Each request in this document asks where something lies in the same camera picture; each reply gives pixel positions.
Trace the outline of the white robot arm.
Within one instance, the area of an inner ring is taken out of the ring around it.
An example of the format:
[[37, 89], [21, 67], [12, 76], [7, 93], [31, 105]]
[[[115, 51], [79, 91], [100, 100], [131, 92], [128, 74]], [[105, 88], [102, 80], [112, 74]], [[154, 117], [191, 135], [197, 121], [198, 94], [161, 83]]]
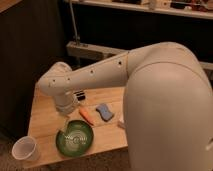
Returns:
[[213, 171], [213, 89], [195, 55], [163, 42], [71, 71], [54, 64], [39, 88], [66, 111], [68, 91], [124, 88], [132, 171]]

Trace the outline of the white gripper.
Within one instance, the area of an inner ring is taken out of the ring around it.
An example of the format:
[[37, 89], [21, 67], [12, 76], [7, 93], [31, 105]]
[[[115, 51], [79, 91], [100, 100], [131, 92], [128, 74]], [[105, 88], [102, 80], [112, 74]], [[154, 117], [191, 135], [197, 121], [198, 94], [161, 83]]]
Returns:
[[54, 97], [56, 110], [62, 115], [72, 113], [78, 105], [78, 99], [72, 92], [66, 92]]

